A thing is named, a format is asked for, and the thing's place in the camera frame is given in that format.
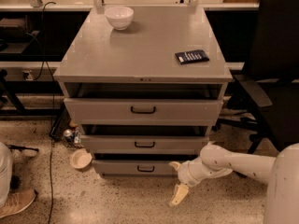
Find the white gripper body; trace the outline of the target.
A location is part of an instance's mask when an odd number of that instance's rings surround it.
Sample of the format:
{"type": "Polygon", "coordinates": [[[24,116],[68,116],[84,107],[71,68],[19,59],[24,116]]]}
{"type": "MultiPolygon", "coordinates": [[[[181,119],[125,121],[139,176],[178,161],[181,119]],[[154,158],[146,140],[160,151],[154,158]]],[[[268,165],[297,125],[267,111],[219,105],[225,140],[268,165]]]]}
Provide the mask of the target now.
{"type": "Polygon", "coordinates": [[[233,170],[228,168],[213,169],[202,162],[201,158],[180,163],[176,168],[178,180],[188,188],[200,184],[204,179],[219,178],[229,175],[233,170]]]}

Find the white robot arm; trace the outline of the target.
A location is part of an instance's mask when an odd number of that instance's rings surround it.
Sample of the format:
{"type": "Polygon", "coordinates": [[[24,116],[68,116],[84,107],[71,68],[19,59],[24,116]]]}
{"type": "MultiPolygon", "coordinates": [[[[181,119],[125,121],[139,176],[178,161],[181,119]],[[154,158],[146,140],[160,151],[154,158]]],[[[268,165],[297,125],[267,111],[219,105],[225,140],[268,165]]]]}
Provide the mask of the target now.
{"type": "Polygon", "coordinates": [[[299,144],[285,147],[276,157],[229,151],[212,143],[192,161],[170,165],[178,173],[170,204],[176,206],[189,189],[205,179],[239,172],[267,186],[263,224],[299,224],[299,144]]]}

